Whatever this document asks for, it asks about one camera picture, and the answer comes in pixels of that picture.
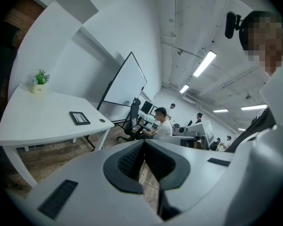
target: floor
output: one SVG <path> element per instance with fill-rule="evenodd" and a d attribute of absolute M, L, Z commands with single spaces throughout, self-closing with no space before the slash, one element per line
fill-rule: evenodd
<path fill-rule="evenodd" d="M 116 125 L 110 129 L 104 142 L 104 147 L 116 146 L 117 144 L 125 142 L 123 139 L 117 140 L 116 137 L 118 136 L 129 137 L 124 133 L 124 130 L 121 127 Z M 97 134 L 89 136 L 89 139 L 95 144 L 98 140 Z M 30 148 L 29 152 L 25 152 L 23 148 L 19 148 L 18 153 L 33 178 L 37 182 L 40 182 L 71 159 L 85 153 L 92 153 L 90 147 L 91 146 L 87 140 L 84 137 L 80 137 L 77 138 L 75 143 L 68 140 L 62 143 Z M 146 163 L 141 167 L 140 174 L 141 180 L 149 182 L 154 187 L 159 188 L 159 183 Z M 10 174 L 8 177 L 13 182 L 8 185 L 9 190 L 25 198 L 31 190 L 31 187 L 19 174 Z M 156 212 L 158 206 L 158 189 L 153 188 L 144 181 L 140 181 L 140 184 L 144 189 L 145 200 Z"/>

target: ceiling light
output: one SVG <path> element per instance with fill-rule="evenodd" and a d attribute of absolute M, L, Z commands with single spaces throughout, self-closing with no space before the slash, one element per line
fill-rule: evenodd
<path fill-rule="evenodd" d="M 181 89 L 180 93 L 185 92 L 189 87 L 190 87 L 190 86 L 185 85 L 185 86 Z"/>
<path fill-rule="evenodd" d="M 241 107 L 241 109 L 243 111 L 249 111 L 249 110 L 265 109 L 266 107 L 267 107 L 267 105 L 263 104 L 263 105 L 254 105 L 254 106 Z"/>
<path fill-rule="evenodd" d="M 213 112 L 228 112 L 228 110 L 227 109 L 224 109 L 224 110 L 216 110 L 216 111 L 213 111 Z"/>
<path fill-rule="evenodd" d="M 200 74 L 208 67 L 208 65 L 213 61 L 213 59 L 216 57 L 217 54 L 215 54 L 212 51 L 209 51 L 207 56 L 204 58 L 202 63 L 199 65 L 198 69 L 193 74 L 194 76 L 198 77 Z"/>

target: potted plant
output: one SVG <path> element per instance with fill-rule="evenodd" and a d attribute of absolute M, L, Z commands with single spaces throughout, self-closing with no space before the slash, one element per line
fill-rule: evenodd
<path fill-rule="evenodd" d="M 44 84 L 49 80 L 49 75 L 45 75 L 44 70 L 40 70 L 33 76 L 33 86 L 31 92 L 34 94 L 39 94 L 44 90 Z"/>

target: white ceiling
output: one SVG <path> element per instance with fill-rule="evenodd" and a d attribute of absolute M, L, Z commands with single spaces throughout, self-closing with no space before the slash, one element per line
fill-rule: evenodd
<path fill-rule="evenodd" d="M 186 92 L 198 105 L 215 113 L 232 129 L 247 128 L 259 111 L 241 110 L 242 106 L 264 103 L 259 90 L 267 76 L 243 52 L 238 32 L 225 37 L 226 14 L 232 11 L 243 19 L 252 11 L 238 0 L 156 0 L 162 50 L 164 86 Z M 198 77 L 193 73 L 208 51 L 215 60 Z"/>

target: white flower pot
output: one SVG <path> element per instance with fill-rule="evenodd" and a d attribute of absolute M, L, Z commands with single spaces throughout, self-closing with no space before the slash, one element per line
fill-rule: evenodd
<path fill-rule="evenodd" d="M 33 85 L 30 91 L 33 94 L 40 94 L 44 91 L 44 85 Z"/>

